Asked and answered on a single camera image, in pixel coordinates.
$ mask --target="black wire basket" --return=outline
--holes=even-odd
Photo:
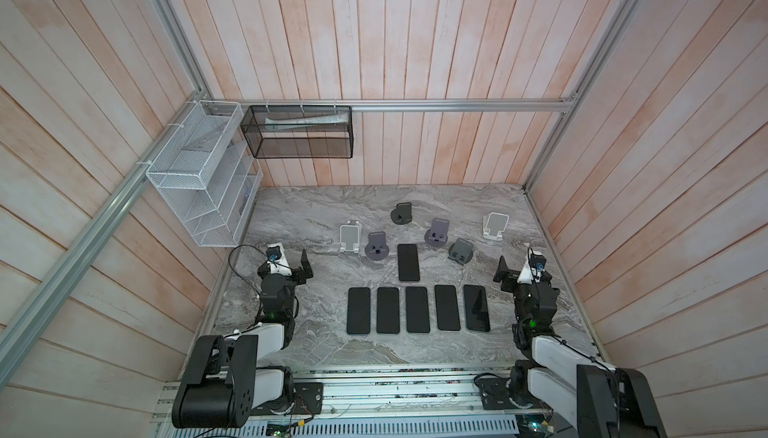
[[[254,158],[352,157],[349,106],[254,105],[245,110],[240,129]]]

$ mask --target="wire basket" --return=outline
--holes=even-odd
[[[241,129],[255,158],[352,157],[349,106],[251,106]]]
[[[152,161],[147,176],[156,188],[203,190],[243,120],[235,102],[198,102]]]

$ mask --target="wooden wall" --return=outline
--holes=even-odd
[[[619,0],[170,0],[217,98],[569,96]],[[523,183],[558,114],[365,113],[264,183]]]
[[[766,85],[768,0],[645,0],[533,187],[670,436],[768,430]]]
[[[0,0],[0,329],[193,86],[149,0]],[[0,393],[3,436],[140,436],[221,263],[155,190]]]

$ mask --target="black smartphone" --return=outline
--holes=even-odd
[[[400,290],[381,287],[376,290],[376,332],[400,333]]]
[[[397,245],[397,270],[400,281],[413,283],[421,279],[418,273],[418,248],[415,244]]]
[[[462,328],[458,318],[458,300],[456,287],[452,284],[435,285],[435,309],[437,314],[437,329],[442,331],[459,331]]]
[[[371,332],[371,289],[350,288],[346,302],[347,334]]]
[[[464,285],[464,312],[468,330],[486,332],[491,330],[485,287],[476,284]]]
[[[429,301],[425,287],[406,288],[406,329],[409,333],[429,333]]]

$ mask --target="gray marble surface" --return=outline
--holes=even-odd
[[[399,202],[413,203],[413,222],[394,224],[389,213]],[[489,212],[510,216],[503,241],[482,237],[482,219]],[[446,218],[451,225],[448,245],[464,238],[475,246],[475,256],[466,266],[448,260],[447,246],[432,248],[424,242],[424,233],[433,218]],[[339,226],[348,219],[362,224],[360,254],[341,253]],[[366,258],[362,248],[368,233],[386,232],[389,257],[382,261]],[[569,343],[593,352],[591,338],[574,306],[546,248],[542,231],[531,213],[519,186],[510,184],[443,186],[347,186],[318,188],[262,188],[256,196],[254,213],[245,243],[266,249],[281,241],[291,266],[298,266],[302,248],[306,248],[315,277],[296,289],[300,312],[296,332],[289,347],[271,354],[264,364],[286,366],[334,366],[355,364],[475,364],[509,363],[522,358],[514,347],[511,325],[514,323],[512,295],[493,282],[498,258],[504,255],[510,268],[522,265],[526,243],[542,251],[553,286],[561,289],[554,329]],[[397,245],[416,243],[421,281],[398,281]],[[236,269],[250,284],[233,277],[216,322],[216,333],[229,333],[254,319],[259,307],[256,293],[260,279],[256,269],[264,257],[244,248]],[[436,326],[435,284],[453,284],[457,289],[462,322],[460,331],[440,331]],[[462,286],[484,285],[491,318],[489,333],[466,329]],[[376,289],[400,288],[401,331],[398,335],[376,333]],[[405,288],[428,289],[429,334],[406,331]],[[346,334],[346,302],[350,287],[371,288],[371,333],[367,336]]]

